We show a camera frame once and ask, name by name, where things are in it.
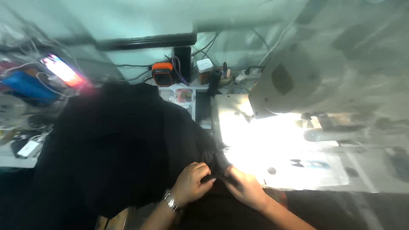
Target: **left hand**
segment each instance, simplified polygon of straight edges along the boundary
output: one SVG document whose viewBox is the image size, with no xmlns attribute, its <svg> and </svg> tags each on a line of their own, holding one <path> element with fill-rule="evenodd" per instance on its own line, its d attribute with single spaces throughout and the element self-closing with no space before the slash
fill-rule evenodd
<svg viewBox="0 0 409 230">
<path fill-rule="evenodd" d="M 183 207 L 201 198 L 209 191 L 216 180 L 215 178 L 206 183 L 200 183 L 200 180 L 208 174 L 211 174 L 210 169 L 203 162 L 193 162 L 183 169 L 171 190 L 171 196 L 175 199 L 175 204 Z"/>
</svg>

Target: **paper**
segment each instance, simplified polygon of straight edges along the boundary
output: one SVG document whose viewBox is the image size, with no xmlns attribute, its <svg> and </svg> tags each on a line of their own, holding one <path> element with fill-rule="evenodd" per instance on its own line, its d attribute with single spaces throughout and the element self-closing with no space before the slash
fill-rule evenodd
<svg viewBox="0 0 409 230">
<path fill-rule="evenodd" d="M 194 96 L 191 88 L 183 83 L 179 83 L 169 86 L 169 89 L 173 91 L 173 95 L 169 98 L 170 102 L 180 105 L 183 108 L 192 106 Z"/>
</svg>

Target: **white container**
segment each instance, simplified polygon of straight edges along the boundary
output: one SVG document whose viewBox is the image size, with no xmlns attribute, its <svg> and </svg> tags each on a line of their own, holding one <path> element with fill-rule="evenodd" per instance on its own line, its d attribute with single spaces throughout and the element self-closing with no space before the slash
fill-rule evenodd
<svg viewBox="0 0 409 230">
<path fill-rule="evenodd" d="M 199 73 L 204 73 L 213 70 L 213 63 L 208 58 L 199 60 L 196 62 L 196 64 L 198 65 Z"/>
</svg>

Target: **right hand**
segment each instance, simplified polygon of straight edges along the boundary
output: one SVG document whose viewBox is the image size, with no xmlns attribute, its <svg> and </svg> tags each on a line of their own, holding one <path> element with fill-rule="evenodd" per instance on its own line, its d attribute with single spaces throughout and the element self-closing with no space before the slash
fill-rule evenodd
<svg viewBox="0 0 409 230">
<path fill-rule="evenodd" d="M 225 180 L 224 183 L 233 196 L 243 204 L 257 211 L 261 211 L 265 209 L 272 200 L 272 198 L 263 191 L 255 176 L 243 173 L 234 167 L 228 167 L 225 171 L 225 176 L 232 176 L 237 181 L 237 186 Z"/>
</svg>

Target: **finger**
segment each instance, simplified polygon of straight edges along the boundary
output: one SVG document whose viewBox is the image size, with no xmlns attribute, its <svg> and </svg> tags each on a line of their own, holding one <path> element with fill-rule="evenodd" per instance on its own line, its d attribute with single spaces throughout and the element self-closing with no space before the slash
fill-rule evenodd
<svg viewBox="0 0 409 230">
<path fill-rule="evenodd" d="M 196 175 L 199 177 L 199 179 L 202 179 L 206 175 L 210 175 L 210 168 L 207 165 L 203 165 L 202 167 L 199 167 L 197 169 Z"/>
<path fill-rule="evenodd" d="M 239 171 L 238 169 L 234 167 L 230 167 L 227 170 L 227 174 L 229 174 L 231 177 L 233 177 L 234 180 L 236 180 L 239 183 L 242 183 L 244 180 L 244 173 Z"/>
<path fill-rule="evenodd" d="M 223 182 L 225 183 L 227 189 L 234 195 L 234 196 L 239 196 L 241 194 L 241 192 L 234 186 L 232 185 L 230 182 L 228 182 L 227 180 L 223 180 Z"/>
<path fill-rule="evenodd" d="M 195 166 L 193 166 L 193 168 L 194 168 L 194 169 L 197 169 L 197 168 L 199 168 L 199 167 L 202 167 L 203 165 L 206 165 L 206 163 L 200 162 L 200 163 L 195 164 Z"/>
<path fill-rule="evenodd" d="M 207 193 L 211 187 L 213 186 L 214 182 L 216 181 L 216 178 L 213 178 L 206 183 L 203 183 L 199 186 L 199 194 L 200 196 L 203 196 L 205 193 Z"/>
</svg>

